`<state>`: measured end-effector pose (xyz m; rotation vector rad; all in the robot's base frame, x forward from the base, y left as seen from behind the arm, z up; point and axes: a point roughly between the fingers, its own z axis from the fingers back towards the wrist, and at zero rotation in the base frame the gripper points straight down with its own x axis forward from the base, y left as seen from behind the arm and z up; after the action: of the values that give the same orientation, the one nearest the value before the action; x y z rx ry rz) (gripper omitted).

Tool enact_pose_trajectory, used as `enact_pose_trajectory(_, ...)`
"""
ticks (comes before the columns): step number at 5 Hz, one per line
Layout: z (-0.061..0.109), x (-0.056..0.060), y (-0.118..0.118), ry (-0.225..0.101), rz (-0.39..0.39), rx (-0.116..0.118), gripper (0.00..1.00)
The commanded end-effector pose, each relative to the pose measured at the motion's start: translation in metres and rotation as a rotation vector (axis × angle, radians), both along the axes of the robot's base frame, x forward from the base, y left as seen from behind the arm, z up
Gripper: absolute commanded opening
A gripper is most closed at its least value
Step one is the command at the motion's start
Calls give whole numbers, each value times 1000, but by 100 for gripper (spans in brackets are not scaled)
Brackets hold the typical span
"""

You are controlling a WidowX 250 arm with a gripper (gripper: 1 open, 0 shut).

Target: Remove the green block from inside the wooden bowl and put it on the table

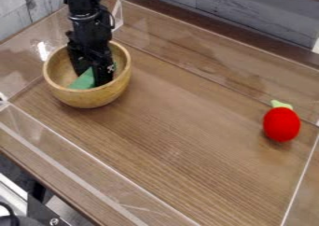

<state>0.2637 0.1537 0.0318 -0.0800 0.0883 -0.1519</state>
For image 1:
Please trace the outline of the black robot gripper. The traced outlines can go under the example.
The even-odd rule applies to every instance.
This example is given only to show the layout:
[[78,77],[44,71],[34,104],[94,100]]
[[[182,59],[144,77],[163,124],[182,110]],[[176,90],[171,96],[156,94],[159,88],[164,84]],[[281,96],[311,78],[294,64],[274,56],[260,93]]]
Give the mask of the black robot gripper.
[[108,11],[82,14],[70,13],[72,30],[68,37],[67,52],[78,76],[92,66],[95,86],[103,86],[114,79],[115,63],[111,48],[114,16]]

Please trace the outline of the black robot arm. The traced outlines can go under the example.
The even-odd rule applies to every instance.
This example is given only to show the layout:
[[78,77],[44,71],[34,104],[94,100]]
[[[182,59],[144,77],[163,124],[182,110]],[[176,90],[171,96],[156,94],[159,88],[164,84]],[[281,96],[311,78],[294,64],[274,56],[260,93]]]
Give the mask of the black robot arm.
[[64,0],[72,29],[67,53],[78,76],[92,70],[94,86],[99,87],[114,79],[115,62],[110,41],[115,18],[102,0]]

